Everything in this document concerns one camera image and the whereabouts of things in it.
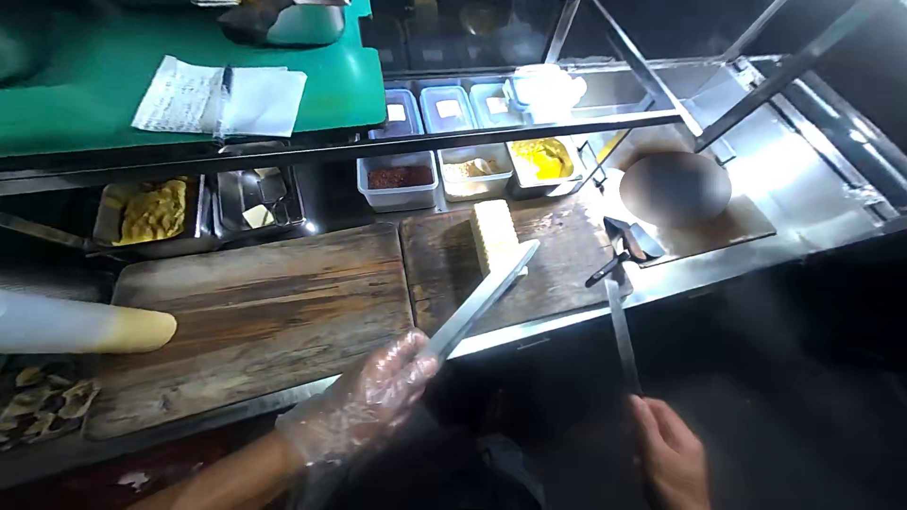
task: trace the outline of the knife blade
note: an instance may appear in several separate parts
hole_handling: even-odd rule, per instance
[[[513,251],[509,263],[503,265],[507,270],[491,272],[482,280],[482,283],[466,298],[453,315],[428,339],[428,345],[422,349],[421,355],[431,355],[444,361],[454,351],[460,341],[466,337],[469,328],[488,311],[489,308],[511,286],[522,268],[535,254],[541,243],[539,240],[527,240]]]
[[[620,286],[613,276],[605,277],[605,289],[608,291],[608,306],[611,308],[611,324],[614,326],[614,338],[618,344],[620,365],[623,368],[624,382],[627,390],[634,395],[642,395],[639,385],[639,373],[636,369],[636,355],[633,354],[633,343],[629,338],[627,315],[620,302]]]

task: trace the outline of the yellow sauce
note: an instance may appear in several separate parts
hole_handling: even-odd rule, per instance
[[[522,140],[512,144],[516,157],[526,161],[540,181],[573,174],[573,162],[563,143],[553,138]]]
[[[186,182],[167,181],[129,199],[122,215],[122,236],[114,245],[171,238],[182,233],[185,220]]]

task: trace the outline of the hand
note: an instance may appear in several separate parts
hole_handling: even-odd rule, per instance
[[[671,510],[708,510],[706,450],[663,400],[630,397],[642,435],[643,462]]]
[[[416,356],[427,342],[413,329],[373,352],[323,395],[280,415],[278,431],[306,466],[343,462],[405,421],[439,366],[434,357]]]

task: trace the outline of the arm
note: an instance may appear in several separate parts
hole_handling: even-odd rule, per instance
[[[134,505],[133,510],[260,508],[308,466],[346,462],[402,423],[438,369],[413,330],[369,355],[320,396],[278,417],[277,430]]]
[[[669,510],[709,510],[702,442],[663,400],[630,397],[641,430],[643,464]]]

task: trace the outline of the green cutting board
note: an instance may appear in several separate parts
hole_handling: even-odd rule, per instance
[[[190,5],[127,9],[103,19],[61,15],[50,65],[27,83],[0,89],[0,157],[210,141],[209,134],[130,126],[166,54],[196,65],[284,65],[305,72],[294,132],[384,121],[378,53],[362,47],[359,36],[358,18],[371,14],[369,0],[346,8],[339,41],[315,49],[234,44],[215,21],[221,12]]]

